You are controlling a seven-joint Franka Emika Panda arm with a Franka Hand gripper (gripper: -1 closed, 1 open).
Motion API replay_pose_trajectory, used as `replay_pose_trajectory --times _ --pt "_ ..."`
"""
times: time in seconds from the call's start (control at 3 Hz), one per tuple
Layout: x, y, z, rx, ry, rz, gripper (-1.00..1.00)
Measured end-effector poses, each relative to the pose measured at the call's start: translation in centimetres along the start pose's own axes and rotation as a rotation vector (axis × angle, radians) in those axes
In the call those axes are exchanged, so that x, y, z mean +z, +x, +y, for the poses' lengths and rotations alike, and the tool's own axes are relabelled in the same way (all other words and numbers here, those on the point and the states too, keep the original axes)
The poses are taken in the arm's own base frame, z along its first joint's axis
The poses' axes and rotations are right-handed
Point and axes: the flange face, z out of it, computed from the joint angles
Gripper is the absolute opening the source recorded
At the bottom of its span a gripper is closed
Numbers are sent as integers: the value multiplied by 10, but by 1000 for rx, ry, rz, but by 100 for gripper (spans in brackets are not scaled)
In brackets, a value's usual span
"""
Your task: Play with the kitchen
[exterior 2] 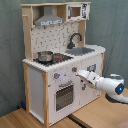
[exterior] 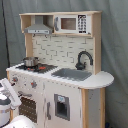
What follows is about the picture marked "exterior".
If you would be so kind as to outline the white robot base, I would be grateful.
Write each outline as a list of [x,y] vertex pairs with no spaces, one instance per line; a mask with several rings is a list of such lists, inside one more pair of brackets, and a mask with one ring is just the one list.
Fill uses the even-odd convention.
[[3,128],[36,128],[34,123],[26,116],[15,117],[8,125]]

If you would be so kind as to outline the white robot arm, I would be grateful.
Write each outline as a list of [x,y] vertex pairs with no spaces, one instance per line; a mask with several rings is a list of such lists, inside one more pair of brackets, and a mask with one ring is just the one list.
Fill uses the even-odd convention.
[[0,83],[0,128],[10,121],[10,110],[21,105],[21,101],[13,87],[7,83]]

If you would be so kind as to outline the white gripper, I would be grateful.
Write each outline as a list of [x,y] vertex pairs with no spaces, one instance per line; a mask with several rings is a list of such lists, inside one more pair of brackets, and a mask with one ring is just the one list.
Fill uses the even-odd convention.
[[21,105],[21,100],[14,91],[13,87],[9,83],[4,82],[2,82],[2,86],[4,87],[2,93],[11,100],[11,108],[16,109],[19,107]]

